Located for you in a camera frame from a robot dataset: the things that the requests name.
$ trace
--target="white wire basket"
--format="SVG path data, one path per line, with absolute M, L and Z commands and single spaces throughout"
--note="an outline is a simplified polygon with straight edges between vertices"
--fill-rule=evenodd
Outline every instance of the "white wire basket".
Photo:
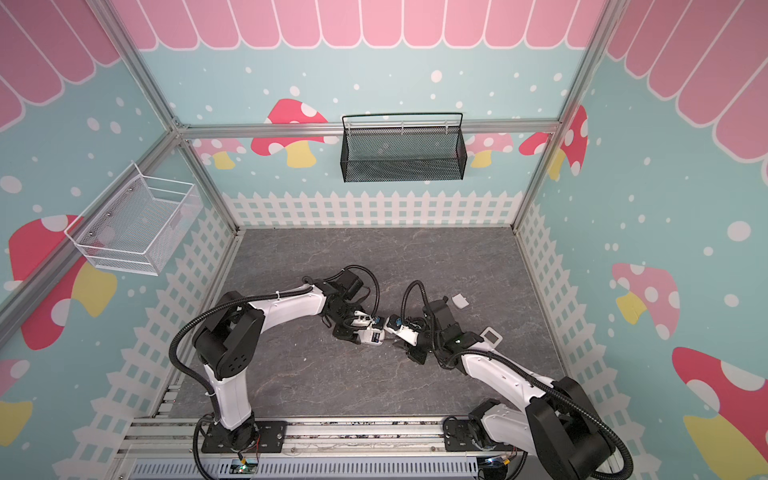
M 103 194 L 97 197 L 65 234 L 96 268 L 156 276 L 192 227 L 203 202 L 195 184 L 148 177 L 133 167 L 137 175 L 80 225 Z

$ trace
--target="black mounting plate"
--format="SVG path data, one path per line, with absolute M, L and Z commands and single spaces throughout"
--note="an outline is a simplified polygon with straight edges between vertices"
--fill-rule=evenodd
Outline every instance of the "black mounting plate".
M 445 435 L 446 452 L 511 452 L 512 446 L 505 443 L 494 445 L 491 449 L 480 449 L 472 442 L 472 434 L 469 431 L 471 420 L 460 420 L 456 417 L 448 417 L 442 423 L 442 432 Z
M 262 422 L 256 421 L 256 425 L 259 427 L 259 453 L 280 453 L 283 451 L 283 441 L 286 438 L 286 427 L 288 422 Z M 202 453 L 232 453 L 232 450 L 228 447 L 219 446 L 220 443 L 216 439 L 208 436 L 206 432 L 203 440 L 203 448 L 200 449 Z M 246 450 L 243 453 L 254 453 L 256 446 Z

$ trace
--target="robotic arm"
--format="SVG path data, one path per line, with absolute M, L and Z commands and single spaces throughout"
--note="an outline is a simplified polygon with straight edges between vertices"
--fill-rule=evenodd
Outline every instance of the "robotic arm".
M 245 377 L 260 334 L 289 320 L 319 314 L 335 323 L 333 335 L 338 339 L 380 345 L 386 334 L 397 336 L 414 362 L 423 365 L 429 354 L 434 353 L 442 368 L 457 369 L 485 382 L 517 407 L 514 410 L 488 400 L 471 412 L 468 428 L 463 431 L 470 431 L 468 440 L 475 447 L 492 450 L 499 444 L 514 445 L 526 455 L 538 456 L 556 480 L 583 480 L 590 475 L 606 480 L 630 477 L 632 464 L 628 451 L 624 454 L 626 447 L 600 420 L 584 390 L 573 379 L 564 377 L 555 382 L 539 376 L 496 352 L 480 335 L 463 332 L 454 321 L 447 297 L 428 302 L 418 281 L 406 291 L 401 315 L 383 319 L 376 316 L 379 291 L 376 278 L 371 275 L 376 284 L 376 306 L 369 315 L 360 305 L 367 294 L 354 300 L 367 287 L 348 269 L 325 280 L 305 279 L 309 285 L 265 296 L 269 298 L 249 301 L 256 297 L 229 292 L 217 307 L 179 332 L 171 343 L 169 357 L 175 366 L 187 372 L 188 367 L 177 365 L 180 362 L 174 344 L 202 323 L 193 343 L 204 364 L 207 394 L 218 417 L 211 422 L 209 436 L 234 452 L 244 452 L 256 444 L 259 428 L 248 401 Z M 403 319 L 407 294 L 415 284 L 421 287 L 425 301 L 424 318 Z M 446 436 L 460 433 L 447 420 L 444 430 Z M 616 448 L 624 457 L 622 472 L 596 472 Z

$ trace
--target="gray marble floor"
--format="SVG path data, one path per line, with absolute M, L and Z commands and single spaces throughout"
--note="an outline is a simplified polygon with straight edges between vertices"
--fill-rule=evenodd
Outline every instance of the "gray marble floor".
M 449 305 L 464 330 L 492 326 L 504 337 L 501 353 L 535 372 L 563 376 L 508 228 L 250 230 L 223 291 L 284 290 L 299 286 L 304 275 L 322 278 L 352 263 L 379 279 L 379 315 L 399 312 L 412 280 L 421 280 L 431 299 L 461 293 L 469 306 Z M 364 303 L 369 310 L 372 298 Z M 419 315 L 421 308 L 412 294 L 409 313 Z M 203 371 L 197 359 L 192 366 Z M 440 369 L 434 357 L 421 366 L 389 342 L 356 346 L 334 339 L 315 316 L 266 331 L 247 381 L 257 416 L 465 415 L 484 399 L 500 398 L 478 380 Z M 202 387 L 185 379 L 170 414 L 193 418 L 209 411 Z

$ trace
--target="mesh basket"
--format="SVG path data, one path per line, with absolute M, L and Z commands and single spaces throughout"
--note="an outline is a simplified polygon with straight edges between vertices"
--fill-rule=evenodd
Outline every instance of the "mesh basket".
M 196 185 L 139 173 L 65 233 L 97 268 L 159 275 L 202 209 Z
M 395 117 L 378 123 L 377 118 Z M 342 117 L 345 182 L 461 180 L 467 164 L 462 114 L 365 114 Z

